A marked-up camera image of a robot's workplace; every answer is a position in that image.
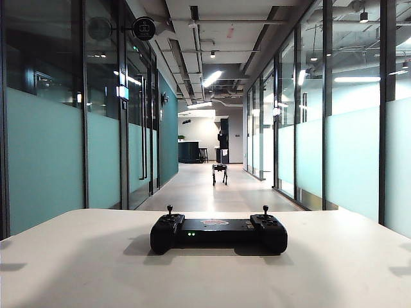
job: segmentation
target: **hallway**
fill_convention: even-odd
[[[241,164],[229,165],[227,186],[222,183],[223,173],[216,173],[213,187],[211,166],[179,164],[179,173],[137,210],[165,210],[168,204],[176,212],[254,212],[263,205],[272,211],[301,210],[266,182],[247,174]]]

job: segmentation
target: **white wall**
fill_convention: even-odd
[[[182,124],[188,118],[179,118],[179,135],[186,136],[186,140],[199,140],[201,148],[208,149],[208,158],[215,160],[214,147],[219,146],[217,135],[220,123],[206,117],[192,117],[191,123]],[[236,108],[229,111],[229,153],[230,163],[243,162],[243,112]]]
[[[208,158],[216,160],[215,146],[219,146],[217,135],[220,131],[214,119],[209,117],[192,117],[191,123],[182,124],[188,118],[179,118],[179,135],[186,136],[186,140],[199,140],[200,148],[207,148]]]
[[[229,152],[230,163],[243,162],[243,110],[232,108],[229,111]]]

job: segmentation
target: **teal wall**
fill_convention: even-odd
[[[166,92],[168,103],[162,106],[162,121],[160,121],[160,183],[163,185],[179,172],[178,135],[178,102],[177,97],[159,74],[160,93]]]
[[[10,231],[83,208],[82,111],[7,88]]]

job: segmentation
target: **frosted glass panel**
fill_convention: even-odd
[[[83,208],[82,111],[7,88],[10,228]]]
[[[157,130],[153,130],[153,180],[157,179],[158,174],[159,174],[159,172],[157,170],[157,168],[158,168],[157,162],[158,162],[158,158],[157,158]]]
[[[128,124],[128,147],[129,147],[129,164],[130,170],[128,176],[130,178],[130,192],[134,192],[141,186],[140,178],[143,175],[143,167],[141,162],[141,126],[132,123]]]
[[[387,103],[385,224],[411,237],[411,99]]]
[[[378,220],[379,108],[327,118],[328,201]]]
[[[322,197],[322,120],[297,124],[297,186]]]
[[[108,209],[120,202],[119,121],[88,113],[89,205]]]
[[[278,129],[278,177],[289,184],[294,183],[293,134],[294,126]]]

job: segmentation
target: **ceiling light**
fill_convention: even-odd
[[[368,22],[368,13],[365,11],[364,8],[364,12],[360,14],[360,23],[365,24],[366,22]]]
[[[408,73],[407,71],[404,71],[404,70],[401,70],[401,71],[398,71],[398,72],[393,72],[393,73],[390,73],[389,75],[402,75],[402,74],[406,74],[406,73]]]
[[[337,77],[335,82],[347,83],[347,82],[377,82],[380,81],[380,77]]]
[[[209,106],[212,106],[212,105],[213,105],[212,102],[207,101],[207,102],[205,102],[205,103],[188,105],[187,108],[189,108],[189,109],[197,109],[197,108],[201,108],[201,107],[209,107]]]
[[[306,79],[306,70],[302,69],[300,71],[300,75],[298,76],[298,85],[303,85],[304,80]]]
[[[210,77],[208,77],[205,82],[203,83],[203,86],[205,88],[208,88],[212,83],[214,83],[222,74],[223,72],[221,71],[216,71],[213,74],[210,75]]]

